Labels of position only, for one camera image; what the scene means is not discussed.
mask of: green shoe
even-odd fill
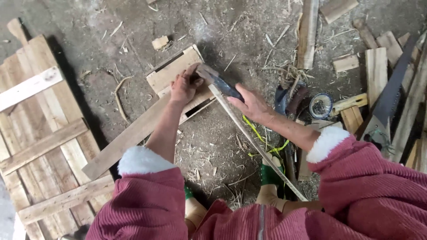
[[[284,173],[284,168],[280,164],[280,161],[277,157],[273,157],[271,153],[266,153],[270,157],[272,162],[279,168],[281,172]],[[283,180],[277,175],[272,167],[268,164],[266,160],[263,159],[261,164],[261,186],[267,184],[274,184],[276,186],[283,186]]]
[[[184,192],[185,192],[185,200],[194,197],[193,191],[189,187],[187,187],[186,184],[184,184]]]

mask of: pink jacket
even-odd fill
[[[253,204],[232,212],[215,201],[195,240],[427,239],[427,175],[383,159],[373,144],[328,127],[309,152],[325,212]],[[179,168],[144,147],[125,153],[114,198],[91,239],[187,239]]]

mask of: yellow measuring tape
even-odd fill
[[[263,142],[263,143],[266,143],[266,141],[264,141],[264,137],[261,137],[261,135],[258,133],[258,131],[257,131],[257,129],[255,128],[255,126],[251,123],[251,122],[249,122],[249,120],[246,118],[246,116],[245,115],[242,115],[243,116],[243,119],[245,120],[245,122],[252,128],[252,130],[255,132],[255,134],[258,136],[258,138],[261,140],[261,142]],[[267,144],[267,146],[268,147],[270,147],[270,148],[272,148],[270,151],[268,151],[269,153],[272,153],[272,152],[275,152],[275,153],[277,153],[277,155],[278,155],[278,157],[281,159],[281,157],[280,157],[280,155],[279,155],[279,151],[280,150],[282,150],[283,148],[285,148],[286,147],[286,145],[288,145],[288,143],[289,143],[289,140],[286,140],[286,142],[285,142],[285,144],[283,144],[283,146],[281,146],[281,147],[277,147],[277,148],[275,148],[275,147],[273,147],[273,146],[271,146],[270,144],[268,144],[268,143],[266,143]],[[248,155],[250,156],[250,157],[253,157],[253,156],[257,156],[257,155],[259,155],[259,154],[252,154],[252,153],[248,153]]]

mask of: white fleece cuff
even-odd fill
[[[338,146],[350,133],[339,127],[329,126],[323,129],[313,148],[308,152],[307,162],[318,163],[328,157],[332,149]]]
[[[160,155],[144,146],[133,146],[126,150],[122,159],[119,161],[119,174],[146,174],[158,173],[164,170],[177,167],[166,161]]]

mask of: dirt floor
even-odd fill
[[[314,78],[304,80],[309,85],[310,96],[326,92],[339,100],[366,92],[366,47],[358,32],[353,30],[352,20],[366,19],[375,37],[389,30],[397,38],[407,32],[415,35],[425,27],[425,0],[359,2],[359,6],[332,24],[327,24],[319,14],[314,68],[306,71]],[[284,81],[277,72],[259,69],[265,65],[271,50],[265,35],[274,42],[290,24],[267,64],[292,64],[301,0],[158,0],[151,6],[158,11],[150,9],[144,0],[0,0],[0,60],[20,47],[6,29],[12,18],[20,17],[31,36],[44,34],[48,37],[101,148],[128,126],[114,100],[117,84],[107,72],[118,79],[134,76],[119,93],[127,116],[135,121],[158,99],[145,80],[145,73],[191,44],[196,44],[204,60],[219,71],[236,56],[221,74],[230,82],[242,82],[257,89],[273,103],[276,87]],[[110,36],[121,22],[122,26]],[[172,46],[163,52],[154,50],[151,41],[163,35],[173,39]],[[344,54],[358,54],[360,67],[335,74],[332,58]],[[80,78],[88,70],[91,73]],[[248,156],[248,152],[254,153],[255,149],[217,102],[179,129],[182,134],[178,136],[176,163],[206,203],[223,198],[236,208],[239,204],[255,201],[260,184],[260,157]],[[276,133],[264,131],[260,126],[257,129],[263,136],[266,132],[271,145],[278,146]],[[246,143],[248,150],[239,148],[236,135]],[[201,180],[195,177],[195,169],[200,172]],[[246,181],[230,186],[230,190],[224,186],[249,175]],[[309,199],[316,199],[318,182],[315,176],[313,181],[303,182],[299,188]],[[236,196],[242,194],[243,203],[239,203]]]

